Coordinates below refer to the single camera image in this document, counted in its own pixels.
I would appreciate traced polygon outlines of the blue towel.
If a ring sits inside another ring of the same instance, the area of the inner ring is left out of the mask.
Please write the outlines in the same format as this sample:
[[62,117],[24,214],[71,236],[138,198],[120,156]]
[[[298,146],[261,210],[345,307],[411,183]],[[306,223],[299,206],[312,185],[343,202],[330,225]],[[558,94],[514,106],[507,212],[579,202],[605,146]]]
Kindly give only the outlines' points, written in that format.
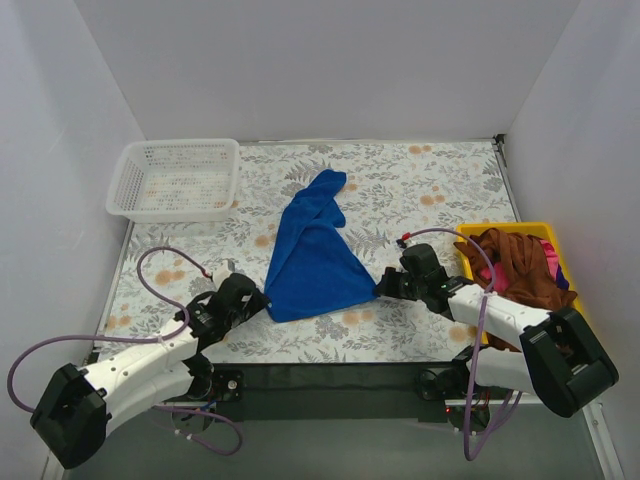
[[284,209],[264,291],[269,316],[287,323],[375,298],[375,282],[338,230],[346,219],[335,197],[344,172],[324,170]]

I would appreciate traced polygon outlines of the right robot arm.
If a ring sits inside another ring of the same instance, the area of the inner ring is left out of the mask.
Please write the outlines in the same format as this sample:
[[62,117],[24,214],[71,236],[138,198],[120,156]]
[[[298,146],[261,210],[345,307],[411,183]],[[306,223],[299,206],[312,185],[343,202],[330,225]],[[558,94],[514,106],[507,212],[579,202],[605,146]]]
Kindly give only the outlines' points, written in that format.
[[569,418],[618,382],[617,368],[577,310],[548,311],[488,294],[470,279],[448,275],[428,244],[405,249],[400,263],[401,270],[385,270],[376,295],[421,301],[511,345],[479,351],[471,369],[477,385],[534,394]]

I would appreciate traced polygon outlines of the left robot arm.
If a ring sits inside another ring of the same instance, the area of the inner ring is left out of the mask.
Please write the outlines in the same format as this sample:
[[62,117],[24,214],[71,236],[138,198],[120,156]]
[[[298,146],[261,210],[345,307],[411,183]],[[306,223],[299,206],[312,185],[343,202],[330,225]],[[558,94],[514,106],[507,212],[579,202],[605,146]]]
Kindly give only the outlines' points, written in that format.
[[30,424],[66,469],[90,459],[119,426],[166,400],[236,401],[242,375],[216,372],[203,352],[269,305],[248,277],[178,305],[158,337],[86,367],[54,372]]

